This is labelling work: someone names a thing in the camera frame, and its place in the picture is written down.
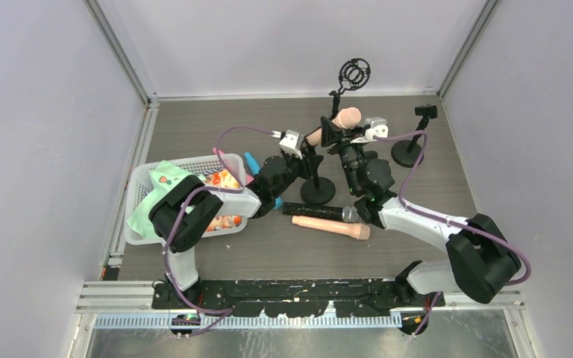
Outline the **blue toy microphone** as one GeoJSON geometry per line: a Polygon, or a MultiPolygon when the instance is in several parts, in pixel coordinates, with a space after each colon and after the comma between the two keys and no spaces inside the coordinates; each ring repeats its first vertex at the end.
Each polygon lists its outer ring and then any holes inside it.
{"type": "MultiPolygon", "coordinates": [[[[244,153],[244,158],[245,158],[245,163],[246,163],[247,167],[250,169],[251,176],[254,177],[260,171],[260,164],[256,161],[256,159],[249,152],[244,153]]],[[[280,209],[282,204],[283,204],[282,198],[277,197],[275,199],[274,209],[275,210],[280,209]]]]}

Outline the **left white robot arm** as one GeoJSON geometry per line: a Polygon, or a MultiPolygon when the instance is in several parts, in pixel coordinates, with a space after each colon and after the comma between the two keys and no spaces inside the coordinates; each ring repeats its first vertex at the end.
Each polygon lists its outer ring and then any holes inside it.
{"type": "Polygon", "coordinates": [[[275,207],[298,178],[307,174],[303,159],[282,154],[265,160],[254,180],[239,189],[208,186],[195,175],[184,178],[151,209],[148,219],[163,239],[166,276],[185,292],[198,282],[194,247],[217,216],[258,219],[275,207]]]}

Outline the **white plastic basket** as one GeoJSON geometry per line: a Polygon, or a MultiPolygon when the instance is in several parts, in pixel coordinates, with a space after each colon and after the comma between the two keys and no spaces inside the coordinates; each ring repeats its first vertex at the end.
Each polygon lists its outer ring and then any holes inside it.
{"type": "Polygon", "coordinates": [[[147,163],[133,170],[128,184],[123,237],[131,245],[161,243],[148,214],[154,205],[185,177],[195,175],[208,186],[239,189],[246,177],[242,158],[223,154],[223,166],[216,155],[147,163]]]}

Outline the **beige microphone on table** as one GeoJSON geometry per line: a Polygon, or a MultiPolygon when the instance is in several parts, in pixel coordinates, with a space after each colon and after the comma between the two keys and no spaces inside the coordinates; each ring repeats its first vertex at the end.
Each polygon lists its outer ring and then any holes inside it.
{"type": "Polygon", "coordinates": [[[371,234],[371,229],[368,225],[356,222],[346,223],[308,216],[293,216],[292,223],[300,227],[337,233],[357,240],[367,240],[371,234]]]}

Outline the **black round base clip stand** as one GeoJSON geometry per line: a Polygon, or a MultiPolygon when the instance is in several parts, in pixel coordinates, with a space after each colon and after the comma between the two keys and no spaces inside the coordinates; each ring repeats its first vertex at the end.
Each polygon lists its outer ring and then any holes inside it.
{"type": "Polygon", "coordinates": [[[316,153],[315,147],[307,140],[301,145],[306,164],[306,181],[300,189],[301,199],[306,204],[323,205],[331,201],[336,194],[334,182],[319,175],[319,166],[324,157],[316,153]]]}

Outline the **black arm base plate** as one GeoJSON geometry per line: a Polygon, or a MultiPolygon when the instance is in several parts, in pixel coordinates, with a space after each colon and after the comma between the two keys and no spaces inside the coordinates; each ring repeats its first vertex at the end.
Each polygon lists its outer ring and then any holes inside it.
{"type": "Polygon", "coordinates": [[[340,318],[382,317],[391,309],[441,307],[434,293],[421,295],[408,284],[375,278],[290,280],[199,280],[179,297],[169,280],[152,283],[152,308],[198,307],[208,316],[255,318],[319,317],[333,308],[340,318]]]}

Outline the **beige microphone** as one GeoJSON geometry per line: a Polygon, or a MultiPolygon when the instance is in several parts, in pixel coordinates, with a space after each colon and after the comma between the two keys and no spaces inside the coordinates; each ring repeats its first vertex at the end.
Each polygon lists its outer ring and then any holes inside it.
{"type": "Polygon", "coordinates": [[[337,233],[357,240],[367,240],[371,234],[371,229],[368,225],[356,222],[346,223],[308,216],[293,216],[292,223],[300,227],[337,233]]]}
{"type": "MultiPolygon", "coordinates": [[[[348,107],[339,111],[331,122],[338,128],[352,129],[360,123],[361,119],[362,115],[358,108],[348,107]]],[[[322,142],[322,127],[306,136],[306,140],[312,146],[319,145],[322,142]]]]}

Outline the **green patterned cloth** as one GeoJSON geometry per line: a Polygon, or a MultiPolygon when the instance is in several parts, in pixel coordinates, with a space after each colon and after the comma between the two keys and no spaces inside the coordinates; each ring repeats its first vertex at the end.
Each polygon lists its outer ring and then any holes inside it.
{"type": "Polygon", "coordinates": [[[133,170],[128,183],[123,237],[130,245],[160,242],[148,215],[154,205],[185,177],[192,175],[171,161],[148,163],[133,170]]]}

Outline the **black tripod shock mount stand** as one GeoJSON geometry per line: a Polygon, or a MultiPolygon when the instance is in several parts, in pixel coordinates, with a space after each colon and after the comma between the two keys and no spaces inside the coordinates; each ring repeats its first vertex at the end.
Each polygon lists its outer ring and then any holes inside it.
{"type": "Polygon", "coordinates": [[[332,90],[328,95],[332,98],[331,119],[339,113],[341,97],[345,92],[352,92],[363,88],[371,77],[371,66],[363,58],[356,57],[347,60],[339,69],[338,89],[332,90]]]}

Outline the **orange patterned cloth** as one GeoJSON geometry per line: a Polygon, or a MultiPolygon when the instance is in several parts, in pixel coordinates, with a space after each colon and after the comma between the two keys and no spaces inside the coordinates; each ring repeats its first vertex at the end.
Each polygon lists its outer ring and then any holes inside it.
{"type": "MultiPolygon", "coordinates": [[[[238,182],[229,173],[228,170],[208,173],[204,176],[203,181],[208,186],[218,186],[227,189],[239,189],[238,182]]],[[[241,216],[216,216],[207,227],[206,232],[209,233],[220,230],[234,229],[235,227],[239,227],[241,223],[241,216]]]]}

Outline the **black glitter microphone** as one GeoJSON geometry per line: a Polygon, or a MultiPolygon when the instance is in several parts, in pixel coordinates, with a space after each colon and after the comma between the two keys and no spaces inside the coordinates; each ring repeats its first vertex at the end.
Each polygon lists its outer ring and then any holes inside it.
{"type": "Polygon", "coordinates": [[[316,204],[284,202],[281,206],[284,215],[307,216],[318,219],[327,219],[354,223],[359,216],[354,207],[335,207],[316,204]]]}

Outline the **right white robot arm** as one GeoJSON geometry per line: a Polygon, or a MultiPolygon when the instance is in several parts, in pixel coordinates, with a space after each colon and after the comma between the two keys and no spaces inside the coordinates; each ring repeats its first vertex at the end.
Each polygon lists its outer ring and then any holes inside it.
{"type": "Polygon", "coordinates": [[[530,263],[504,238],[497,224],[484,214],[472,218],[449,216],[404,198],[404,192],[392,192],[394,180],[389,163],[363,147],[370,142],[398,144],[413,136],[425,136],[423,130],[405,135],[388,135],[386,120],[366,120],[365,125],[340,128],[322,117],[321,143],[329,154],[339,155],[354,207],[368,224],[384,230],[396,230],[426,242],[448,256],[439,263],[417,262],[400,273],[414,292],[461,291],[480,304],[488,304],[513,277],[530,263]]]}

